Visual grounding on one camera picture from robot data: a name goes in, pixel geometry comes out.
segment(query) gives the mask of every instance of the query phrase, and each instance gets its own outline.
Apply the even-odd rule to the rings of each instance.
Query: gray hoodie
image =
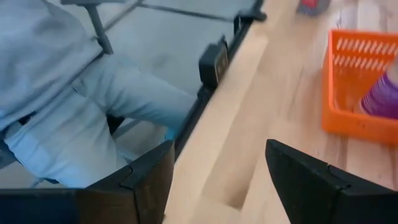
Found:
[[[101,47],[46,0],[0,0],[0,131],[45,106]]]

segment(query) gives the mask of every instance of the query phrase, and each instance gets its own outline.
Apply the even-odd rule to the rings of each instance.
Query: leg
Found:
[[[84,94],[107,113],[150,121],[175,133],[196,100],[167,82],[142,73],[122,55],[97,60],[87,70],[82,84]]]
[[[104,111],[78,89],[68,87],[24,126],[14,123],[5,142],[35,176],[80,188],[127,163],[117,153]]]

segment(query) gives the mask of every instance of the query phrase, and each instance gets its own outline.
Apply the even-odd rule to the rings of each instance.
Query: light wood surface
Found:
[[[288,223],[264,157],[270,138],[398,189],[394,146],[320,125],[328,31],[397,31],[398,2],[332,0],[316,18],[296,14],[298,3],[265,1],[268,20],[252,25],[175,165],[164,223]]]

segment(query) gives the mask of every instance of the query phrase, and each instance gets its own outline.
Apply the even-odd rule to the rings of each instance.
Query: floor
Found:
[[[48,1],[60,5],[60,0]],[[204,49],[222,35],[231,40],[233,17],[253,4],[254,0],[127,0],[102,4],[98,10],[116,53],[127,54],[143,70],[194,95],[201,85],[198,59]],[[95,34],[82,7],[61,7],[79,18],[90,35]],[[129,156],[134,158],[152,149],[163,134],[162,127],[140,123],[118,143],[131,149]],[[0,159],[0,188],[29,187],[35,178],[16,162],[2,166],[8,161]]]

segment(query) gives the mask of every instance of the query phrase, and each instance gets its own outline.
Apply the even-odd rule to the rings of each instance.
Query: orange plastic basket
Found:
[[[353,112],[397,54],[398,35],[330,31],[322,83],[325,131],[398,144],[398,120]]]

